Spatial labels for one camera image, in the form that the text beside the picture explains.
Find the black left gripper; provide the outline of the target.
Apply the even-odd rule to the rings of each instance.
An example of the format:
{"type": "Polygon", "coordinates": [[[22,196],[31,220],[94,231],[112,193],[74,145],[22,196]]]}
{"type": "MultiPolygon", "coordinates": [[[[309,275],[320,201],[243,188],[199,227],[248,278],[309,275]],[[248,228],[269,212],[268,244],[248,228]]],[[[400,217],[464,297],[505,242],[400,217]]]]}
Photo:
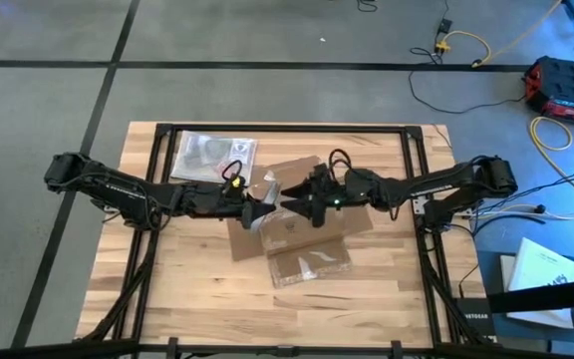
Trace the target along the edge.
{"type": "Polygon", "coordinates": [[[192,218],[238,218],[244,229],[257,230],[276,209],[272,203],[247,201],[241,188],[198,182],[184,187],[184,214],[192,218]]]}

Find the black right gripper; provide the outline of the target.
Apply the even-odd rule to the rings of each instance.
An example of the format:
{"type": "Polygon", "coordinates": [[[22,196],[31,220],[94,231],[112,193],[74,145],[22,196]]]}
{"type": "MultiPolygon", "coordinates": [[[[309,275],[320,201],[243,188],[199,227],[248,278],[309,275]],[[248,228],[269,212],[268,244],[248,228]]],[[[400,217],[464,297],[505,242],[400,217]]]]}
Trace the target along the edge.
{"type": "MultiPolygon", "coordinates": [[[[284,187],[281,194],[300,198],[317,192],[328,179],[325,164],[313,166],[303,179],[291,186],[284,187]]],[[[326,222],[328,207],[352,207],[370,205],[379,211],[385,210],[385,195],[380,189],[381,177],[366,169],[347,170],[344,182],[334,182],[332,189],[319,199],[291,199],[281,202],[281,206],[306,217],[313,227],[322,227],[326,222]]]]}

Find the taped brown cardboard box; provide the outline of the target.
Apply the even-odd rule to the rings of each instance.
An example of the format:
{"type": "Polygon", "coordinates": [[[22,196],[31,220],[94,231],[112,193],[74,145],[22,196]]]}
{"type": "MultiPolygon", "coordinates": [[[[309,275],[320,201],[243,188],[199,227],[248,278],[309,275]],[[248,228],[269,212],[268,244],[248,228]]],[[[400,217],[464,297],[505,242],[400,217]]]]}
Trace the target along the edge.
{"type": "MultiPolygon", "coordinates": [[[[275,210],[277,211],[279,208],[284,208],[279,205],[282,200],[280,190],[300,182],[308,170],[321,162],[320,158],[312,156],[267,167],[257,167],[252,171],[250,192],[265,202],[278,205],[275,210]],[[267,181],[263,178],[268,171],[274,172],[275,181],[267,181]]],[[[269,214],[263,218],[257,230],[244,229],[239,221],[230,219],[226,224],[231,257],[234,261],[241,261],[264,256],[267,259],[272,284],[276,288],[347,271],[352,267],[352,260],[345,238],[372,230],[373,223],[364,207],[345,207],[339,211],[329,210],[332,210],[344,224],[342,237],[327,239],[273,255],[265,253],[260,238],[261,224],[269,214]]]]}
{"type": "Polygon", "coordinates": [[[332,210],[326,212],[321,227],[314,227],[306,217],[279,208],[263,220],[260,238],[265,253],[273,255],[342,237],[343,232],[344,224],[332,210]]]}

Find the clear bubble wrap bag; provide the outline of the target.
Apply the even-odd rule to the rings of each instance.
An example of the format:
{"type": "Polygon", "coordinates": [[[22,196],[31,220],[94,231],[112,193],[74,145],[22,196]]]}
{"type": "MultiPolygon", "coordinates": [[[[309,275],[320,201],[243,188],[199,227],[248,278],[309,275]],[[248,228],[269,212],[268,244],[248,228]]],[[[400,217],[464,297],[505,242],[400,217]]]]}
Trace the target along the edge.
{"type": "Polygon", "coordinates": [[[223,183],[234,175],[249,180],[258,141],[183,131],[171,176],[223,183]]]}

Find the white packet blue emblem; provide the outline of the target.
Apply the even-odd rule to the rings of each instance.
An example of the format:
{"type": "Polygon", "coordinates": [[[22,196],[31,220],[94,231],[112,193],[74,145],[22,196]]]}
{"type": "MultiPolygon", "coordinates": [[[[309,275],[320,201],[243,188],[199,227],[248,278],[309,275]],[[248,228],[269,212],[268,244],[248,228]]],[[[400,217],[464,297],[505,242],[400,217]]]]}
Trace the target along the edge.
{"type": "Polygon", "coordinates": [[[241,161],[249,164],[253,161],[256,142],[251,139],[234,139],[231,143],[229,158],[232,161],[241,161]]]}

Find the black items clear bag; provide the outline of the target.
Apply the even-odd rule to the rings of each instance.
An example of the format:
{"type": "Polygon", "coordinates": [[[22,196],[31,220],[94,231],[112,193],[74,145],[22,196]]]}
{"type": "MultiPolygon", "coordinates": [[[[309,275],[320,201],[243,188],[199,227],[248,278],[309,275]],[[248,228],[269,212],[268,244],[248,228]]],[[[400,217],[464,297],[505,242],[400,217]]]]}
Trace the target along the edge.
{"type": "Polygon", "coordinates": [[[189,168],[216,166],[226,158],[230,142],[225,140],[192,140],[187,146],[184,163],[189,168]]]}

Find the white booklet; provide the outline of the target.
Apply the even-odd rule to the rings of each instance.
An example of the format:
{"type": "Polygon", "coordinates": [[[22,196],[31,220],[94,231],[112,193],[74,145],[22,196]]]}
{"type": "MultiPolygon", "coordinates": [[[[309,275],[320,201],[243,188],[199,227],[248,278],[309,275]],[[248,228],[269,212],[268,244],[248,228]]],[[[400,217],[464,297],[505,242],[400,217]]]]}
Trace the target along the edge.
{"type": "MultiPolygon", "coordinates": [[[[504,291],[574,282],[574,259],[523,237],[514,255],[499,256],[504,291]]],[[[570,309],[509,312],[508,318],[562,329],[573,329],[570,309]]]]}

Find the red black tool case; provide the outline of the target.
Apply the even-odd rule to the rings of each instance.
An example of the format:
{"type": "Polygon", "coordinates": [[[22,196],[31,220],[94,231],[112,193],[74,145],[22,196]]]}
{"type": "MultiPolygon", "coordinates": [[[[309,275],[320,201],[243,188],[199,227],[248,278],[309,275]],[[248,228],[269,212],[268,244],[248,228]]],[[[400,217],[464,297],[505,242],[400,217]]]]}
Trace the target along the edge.
{"type": "Polygon", "coordinates": [[[524,73],[525,103],[534,112],[574,123],[574,61],[541,57],[524,73]]]}

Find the black network switch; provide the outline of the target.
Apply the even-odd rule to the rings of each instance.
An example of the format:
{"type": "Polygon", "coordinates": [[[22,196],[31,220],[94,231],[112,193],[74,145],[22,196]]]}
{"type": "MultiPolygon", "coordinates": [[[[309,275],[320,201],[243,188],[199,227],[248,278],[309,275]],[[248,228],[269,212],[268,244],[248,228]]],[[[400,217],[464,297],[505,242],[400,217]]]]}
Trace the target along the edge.
{"type": "Polygon", "coordinates": [[[495,328],[488,303],[483,298],[459,298],[457,305],[467,323],[484,337],[494,337],[495,328]]]}

